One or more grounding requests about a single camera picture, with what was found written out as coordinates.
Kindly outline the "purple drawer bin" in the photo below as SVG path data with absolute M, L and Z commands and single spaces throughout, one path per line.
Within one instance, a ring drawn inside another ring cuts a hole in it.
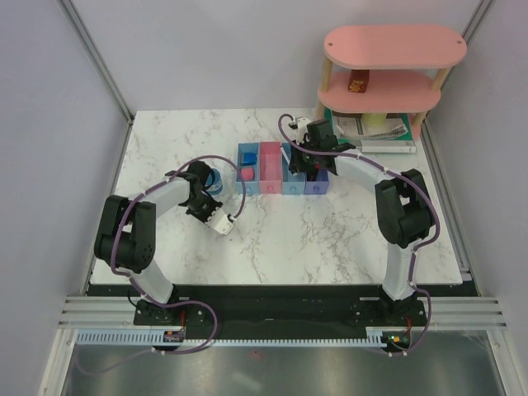
M 307 181 L 307 173 L 304 174 L 305 185 L 304 185 L 304 194 L 305 195 L 325 195 L 329 188 L 329 176 L 328 171 L 320 168 L 320 181 L 309 182 Z

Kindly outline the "pink drawer bin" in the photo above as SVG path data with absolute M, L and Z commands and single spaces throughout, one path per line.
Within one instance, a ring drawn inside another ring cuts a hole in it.
M 262 194 L 282 192 L 282 154 L 278 141 L 261 142 L 259 151 L 259 185 Z

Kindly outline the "blue white eraser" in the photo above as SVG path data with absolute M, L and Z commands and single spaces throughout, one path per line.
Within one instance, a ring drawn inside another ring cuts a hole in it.
M 257 155 L 251 152 L 243 153 L 240 163 L 243 167 L 254 166 L 257 163 Z

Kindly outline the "light blue drawer bin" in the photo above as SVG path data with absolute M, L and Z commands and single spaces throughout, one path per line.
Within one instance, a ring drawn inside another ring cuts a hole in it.
M 242 176 L 236 176 L 235 185 L 239 194 L 246 191 L 248 196 L 257 196 L 261 193 L 259 149 L 259 143 L 240 143 L 238 145 L 236 164 Z

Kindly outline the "pink eraser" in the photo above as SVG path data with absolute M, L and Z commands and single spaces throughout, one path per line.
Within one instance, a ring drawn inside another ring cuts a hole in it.
M 255 167 L 248 166 L 248 167 L 242 167 L 241 170 L 241 179 L 245 182 L 252 182 L 255 180 L 256 173 L 255 173 Z

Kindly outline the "pink black highlighter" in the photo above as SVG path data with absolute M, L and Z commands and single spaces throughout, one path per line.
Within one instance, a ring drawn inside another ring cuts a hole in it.
M 320 181 L 320 166 L 316 165 L 311 170 L 307 172 L 307 181 L 308 182 L 318 182 Z

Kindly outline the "black pen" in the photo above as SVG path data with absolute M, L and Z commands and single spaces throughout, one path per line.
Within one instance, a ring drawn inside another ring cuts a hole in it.
M 285 160 L 285 163 L 287 165 L 290 165 L 290 151 L 289 151 L 289 145 L 288 144 L 282 144 L 280 151 L 282 153 L 282 157 Z

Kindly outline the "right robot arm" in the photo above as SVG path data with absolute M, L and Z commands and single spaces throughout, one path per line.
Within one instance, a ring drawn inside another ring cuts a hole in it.
M 283 137 L 283 120 L 296 133 L 288 138 L 293 173 L 314 176 L 324 170 L 351 180 L 375 198 L 379 231 L 388 244 L 384 280 L 379 291 L 378 315 L 387 324 L 404 319 L 420 292 L 414 281 L 417 252 L 435 242 L 440 222 L 423 175 L 416 169 L 395 172 L 364 155 L 356 146 L 341 143 L 326 119 L 311 121 L 284 114 L 278 120 Z

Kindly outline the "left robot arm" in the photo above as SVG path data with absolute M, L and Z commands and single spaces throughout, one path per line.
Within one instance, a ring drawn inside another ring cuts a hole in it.
M 169 210 L 182 207 L 186 214 L 217 233 L 227 235 L 233 221 L 223 204 L 207 191 L 214 171 L 202 161 L 184 172 L 169 172 L 156 186 L 136 197 L 112 195 L 103 206 L 94 243 L 94 254 L 113 273 L 127 277 L 142 298 L 153 304 L 153 316 L 163 324 L 175 323 L 181 305 L 174 299 L 175 286 L 155 262 L 157 221 Z

